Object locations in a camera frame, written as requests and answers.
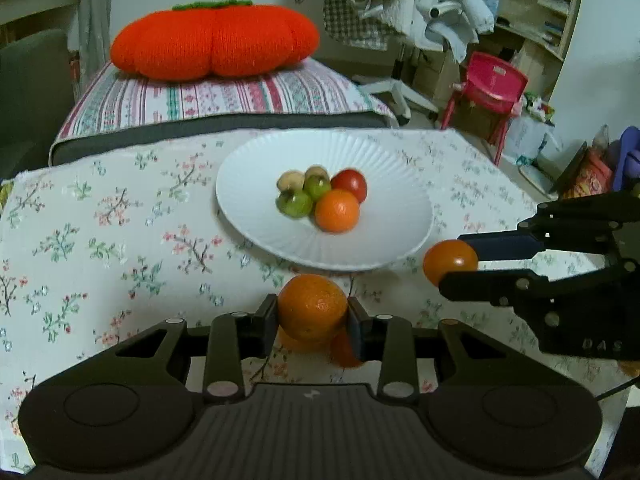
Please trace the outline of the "orange tomato front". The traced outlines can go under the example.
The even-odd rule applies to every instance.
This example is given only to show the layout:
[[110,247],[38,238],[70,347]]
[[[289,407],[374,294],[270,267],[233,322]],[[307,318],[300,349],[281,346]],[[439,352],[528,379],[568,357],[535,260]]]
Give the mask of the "orange tomato front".
[[280,345],[285,350],[297,353],[326,352],[330,346],[329,339],[323,340],[299,340],[291,337],[282,327],[279,327],[278,338]]

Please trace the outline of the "orange tomato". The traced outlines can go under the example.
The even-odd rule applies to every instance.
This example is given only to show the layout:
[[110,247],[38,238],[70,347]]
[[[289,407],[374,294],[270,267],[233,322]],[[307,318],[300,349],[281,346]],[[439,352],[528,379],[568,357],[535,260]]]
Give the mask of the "orange tomato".
[[478,257],[463,240],[443,240],[425,253],[422,268],[428,281],[438,286],[447,273],[476,271]]
[[323,340],[299,340],[291,337],[282,327],[279,327],[278,338],[280,345],[285,350],[297,353],[326,352],[330,346],[329,339]]

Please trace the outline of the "orange tangerine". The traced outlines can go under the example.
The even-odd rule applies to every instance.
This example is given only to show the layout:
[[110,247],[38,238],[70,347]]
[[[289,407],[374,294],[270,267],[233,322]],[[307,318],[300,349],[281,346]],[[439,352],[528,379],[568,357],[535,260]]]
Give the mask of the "orange tangerine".
[[329,233],[352,230],[360,218],[360,205],[352,193],[332,190],[314,205],[314,221]]
[[347,297],[331,280],[317,274],[299,274],[279,292],[280,326],[298,341],[327,341],[341,329]]

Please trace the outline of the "orange tomato top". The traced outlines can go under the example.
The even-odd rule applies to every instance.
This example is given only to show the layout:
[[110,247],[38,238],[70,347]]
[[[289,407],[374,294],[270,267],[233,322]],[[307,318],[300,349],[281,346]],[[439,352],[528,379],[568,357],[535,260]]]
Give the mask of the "orange tomato top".
[[478,257],[463,240],[443,240],[425,253],[422,268],[428,281],[438,286],[447,273],[476,271]]

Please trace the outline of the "green lime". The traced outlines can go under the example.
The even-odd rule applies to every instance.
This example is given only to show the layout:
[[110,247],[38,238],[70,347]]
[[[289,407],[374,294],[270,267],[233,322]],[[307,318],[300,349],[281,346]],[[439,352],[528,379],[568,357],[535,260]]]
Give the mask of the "green lime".
[[286,190],[276,199],[278,211],[288,218],[308,217],[314,209],[314,201],[304,190]]
[[304,182],[304,191],[314,203],[321,200],[326,193],[332,190],[331,180],[321,174],[313,174]]

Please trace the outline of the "red tomato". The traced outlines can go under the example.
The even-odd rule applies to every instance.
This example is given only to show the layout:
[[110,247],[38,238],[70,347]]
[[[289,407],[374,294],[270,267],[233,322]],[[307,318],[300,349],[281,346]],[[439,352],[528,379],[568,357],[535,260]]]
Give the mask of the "red tomato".
[[366,179],[356,169],[347,168],[338,172],[331,179],[332,188],[347,191],[355,196],[358,203],[362,204],[368,196]]

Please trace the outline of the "green lime front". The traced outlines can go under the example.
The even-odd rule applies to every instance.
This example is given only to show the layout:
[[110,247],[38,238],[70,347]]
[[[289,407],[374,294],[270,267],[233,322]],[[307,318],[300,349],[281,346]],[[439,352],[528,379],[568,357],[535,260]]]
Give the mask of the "green lime front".
[[321,200],[326,193],[332,190],[331,180],[321,174],[313,174],[304,182],[304,191],[314,203]]

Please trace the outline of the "white shopping bag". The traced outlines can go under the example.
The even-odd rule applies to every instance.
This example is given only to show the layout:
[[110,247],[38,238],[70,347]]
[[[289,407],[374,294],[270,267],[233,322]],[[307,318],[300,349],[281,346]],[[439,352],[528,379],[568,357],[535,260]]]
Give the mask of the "white shopping bag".
[[502,157],[513,165],[529,166],[548,144],[557,152],[563,149],[563,143],[554,135],[552,122],[521,115],[510,122]]

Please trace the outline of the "floral white tablecloth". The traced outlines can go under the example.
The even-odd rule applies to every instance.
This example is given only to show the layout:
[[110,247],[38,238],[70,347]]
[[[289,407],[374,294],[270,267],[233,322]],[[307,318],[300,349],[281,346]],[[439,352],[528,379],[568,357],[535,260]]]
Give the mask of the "floral white tablecloth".
[[[25,172],[1,216],[1,468],[27,472],[18,428],[32,388],[165,318],[208,325],[253,311],[302,270],[238,234],[214,205],[218,167],[267,132],[236,130],[125,148]],[[416,170],[434,206],[427,246],[459,234],[512,229],[535,202],[459,133],[352,130]],[[422,273],[424,249],[381,271],[329,274],[371,314],[416,327],[457,318],[600,394],[625,380],[617,364],[545,356],[508,309],[453,304]],[[328,356],[274,348],[247,360],[245,383],[370,382],[376,363],[345,370]]]

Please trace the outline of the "white paper plate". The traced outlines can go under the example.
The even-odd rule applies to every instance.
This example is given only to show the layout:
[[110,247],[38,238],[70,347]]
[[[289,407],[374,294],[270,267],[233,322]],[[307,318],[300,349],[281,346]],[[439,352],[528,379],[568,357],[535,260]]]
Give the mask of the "white paper plate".
[[434,224],[416,170],[357,133],[258,136],[222,162],[215,193],[221,212],[247,240],[329,271],[371,270],[405,258]]

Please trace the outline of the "pale tan round fruit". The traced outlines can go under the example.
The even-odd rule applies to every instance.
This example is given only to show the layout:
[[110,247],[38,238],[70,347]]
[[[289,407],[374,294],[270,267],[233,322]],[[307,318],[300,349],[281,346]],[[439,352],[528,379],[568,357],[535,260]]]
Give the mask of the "pale tan round fruit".
[[280,192],[298,191],[304,188],[306,177],[298,170],[288,170],[280,175],[277,180],[277,188]]

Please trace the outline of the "red plastic kids chair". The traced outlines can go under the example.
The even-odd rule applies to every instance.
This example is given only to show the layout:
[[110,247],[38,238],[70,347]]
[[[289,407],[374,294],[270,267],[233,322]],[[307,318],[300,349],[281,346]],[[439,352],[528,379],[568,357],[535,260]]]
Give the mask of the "red plastic kids chair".
[[509,122],[521,115],[521,99],[527,85],[527,76],[510,63],[475,51],[466,66],[464,81],[454,86],[440,128],[448,128],[456,106],[463,99],[497,114],[499,121],[489,140],[496,147],[494,164],[498,166],[506,144]]

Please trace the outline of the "brown tan round fruit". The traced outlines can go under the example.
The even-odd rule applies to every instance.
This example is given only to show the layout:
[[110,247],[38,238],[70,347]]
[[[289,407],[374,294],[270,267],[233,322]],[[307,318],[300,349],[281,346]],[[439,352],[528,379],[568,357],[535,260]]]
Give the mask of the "brown tan round fruit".
[[329,180],[329,174],[326,171],[326,168],[316,165],[309,167],[305,172],[305,179],[308,180],[312,177],[318,177],[323,180]]

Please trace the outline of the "wooden bookshelf right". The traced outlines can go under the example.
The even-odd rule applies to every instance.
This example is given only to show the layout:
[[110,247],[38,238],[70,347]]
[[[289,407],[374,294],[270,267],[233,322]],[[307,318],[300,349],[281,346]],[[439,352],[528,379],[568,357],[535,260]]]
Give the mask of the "wooden bookshelf right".
[[528,78],[550,100],[572,41],[582,0],[499,0],[494,32],[480,46]]

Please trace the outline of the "white swivel chair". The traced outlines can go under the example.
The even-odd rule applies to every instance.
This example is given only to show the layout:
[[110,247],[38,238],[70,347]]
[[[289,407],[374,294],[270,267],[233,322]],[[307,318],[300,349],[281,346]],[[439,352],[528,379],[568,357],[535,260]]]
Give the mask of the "white swivel chair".
[[374,79],[357,76],[371,96],[388,94],[401,125],[417,108],[435,119],[448,91],[459,81],[459,65],[470,44],[492,32],[495,14],[483,0],[409,0],[408,29],[397,38],[400,52],[392,74]]

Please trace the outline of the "pile of hanging clothes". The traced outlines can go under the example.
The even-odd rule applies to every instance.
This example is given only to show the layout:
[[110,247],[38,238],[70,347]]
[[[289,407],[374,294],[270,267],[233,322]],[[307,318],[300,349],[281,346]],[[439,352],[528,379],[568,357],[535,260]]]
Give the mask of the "pile of hanging clothes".
[[324,0],[323,28],[346,46],[385,51],[393,42],[421,51],[449,50],[458,63],[491,34],[495,12],[484,0]]

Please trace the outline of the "striped patterned cloth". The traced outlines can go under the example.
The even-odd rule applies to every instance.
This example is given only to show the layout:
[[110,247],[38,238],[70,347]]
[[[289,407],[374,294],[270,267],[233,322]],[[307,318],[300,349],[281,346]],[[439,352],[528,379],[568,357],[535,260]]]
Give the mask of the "striped patterned cloth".
[[209,77],[178,84],[128,75],[108,63],[68,114],[55,141],[224,115],[356,113],[395,119],[382,101],[313,58],[250,78]]

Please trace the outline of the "large orange pumpkin cushion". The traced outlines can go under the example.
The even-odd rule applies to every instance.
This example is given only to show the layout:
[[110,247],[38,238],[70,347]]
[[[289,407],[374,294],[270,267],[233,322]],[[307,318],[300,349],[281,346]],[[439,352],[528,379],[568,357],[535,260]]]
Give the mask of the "large orange pumpkin cushion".
[[153,12],[124,27],[111,62],[127,74],[183,82],[243,78],[314,54],[320,34],[304,14],[248,0],[198,2]]

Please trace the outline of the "dark grey sofa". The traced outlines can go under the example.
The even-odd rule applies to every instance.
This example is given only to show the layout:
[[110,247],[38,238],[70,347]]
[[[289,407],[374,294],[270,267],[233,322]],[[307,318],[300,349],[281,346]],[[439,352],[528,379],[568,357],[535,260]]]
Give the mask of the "dark grey sofa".
[[1,177],[47,166],[75,104],[66,33],[36,32],[1,49]]

